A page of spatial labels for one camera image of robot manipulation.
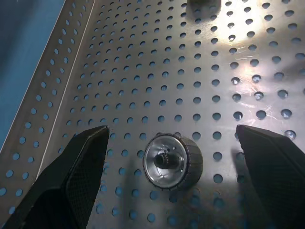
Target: metal hub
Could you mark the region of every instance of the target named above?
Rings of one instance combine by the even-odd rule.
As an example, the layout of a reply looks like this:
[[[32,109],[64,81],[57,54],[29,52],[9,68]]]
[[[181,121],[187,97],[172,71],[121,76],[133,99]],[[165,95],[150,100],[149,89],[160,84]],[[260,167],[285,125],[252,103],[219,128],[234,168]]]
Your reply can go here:
[[[170,188],[183,179],[187,160],[182,143],[173,136],[162,135],[149,143],[143,163],[145,173],[154,185]]]

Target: perforated metal sheet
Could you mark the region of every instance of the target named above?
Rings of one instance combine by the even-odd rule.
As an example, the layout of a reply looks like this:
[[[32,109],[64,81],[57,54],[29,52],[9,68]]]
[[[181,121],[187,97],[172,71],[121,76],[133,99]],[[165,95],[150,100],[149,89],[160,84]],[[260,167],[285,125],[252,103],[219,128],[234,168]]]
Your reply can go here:
[[[253,125],[305,150],[304,10],[302,0],[65,2],[0,154],[0,223],[74,134],[108,125],[87,228],[270,226],[234,134]],[[143,150],[158,132],[200,147],[192,190],[146,180]]]

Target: small wheel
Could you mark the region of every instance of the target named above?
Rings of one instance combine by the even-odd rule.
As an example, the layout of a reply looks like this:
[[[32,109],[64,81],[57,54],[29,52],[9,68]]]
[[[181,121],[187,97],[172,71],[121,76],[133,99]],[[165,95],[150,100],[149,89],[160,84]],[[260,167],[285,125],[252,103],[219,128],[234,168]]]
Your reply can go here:
[[[161,189],[185,189],[196,184],[203,158],[196,143],[172,134],[158,134],[147,145],[143,168],[150,183]]]

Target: blue surface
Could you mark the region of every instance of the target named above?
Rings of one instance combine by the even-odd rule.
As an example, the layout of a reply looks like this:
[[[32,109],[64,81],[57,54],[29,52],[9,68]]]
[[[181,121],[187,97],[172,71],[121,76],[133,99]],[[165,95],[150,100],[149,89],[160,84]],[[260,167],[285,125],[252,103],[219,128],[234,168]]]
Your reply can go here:
[[[64,0],[4,0],[0,7],[0,146]]]

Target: wheel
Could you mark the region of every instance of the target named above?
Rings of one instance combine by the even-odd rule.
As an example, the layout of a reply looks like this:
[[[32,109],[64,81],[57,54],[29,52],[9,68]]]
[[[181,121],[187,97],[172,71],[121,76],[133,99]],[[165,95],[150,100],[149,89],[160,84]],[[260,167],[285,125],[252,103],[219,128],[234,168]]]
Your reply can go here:
[[[167,190],[196,184],[203,171],[203,158],[196,143],[186,137],[158,134],[147,145],[143,168],[150,183]]]

